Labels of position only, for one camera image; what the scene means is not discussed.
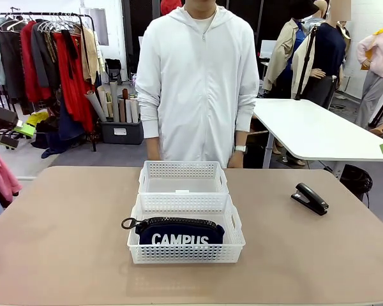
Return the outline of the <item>person's left hand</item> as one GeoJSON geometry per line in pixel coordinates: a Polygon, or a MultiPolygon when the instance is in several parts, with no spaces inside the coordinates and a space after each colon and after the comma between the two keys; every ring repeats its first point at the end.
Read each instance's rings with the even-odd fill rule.
{"type": "Polygon", "coordinates": [[[227,168],[243,168],[244,153],[235,151],[229,159],[227,168]]]}

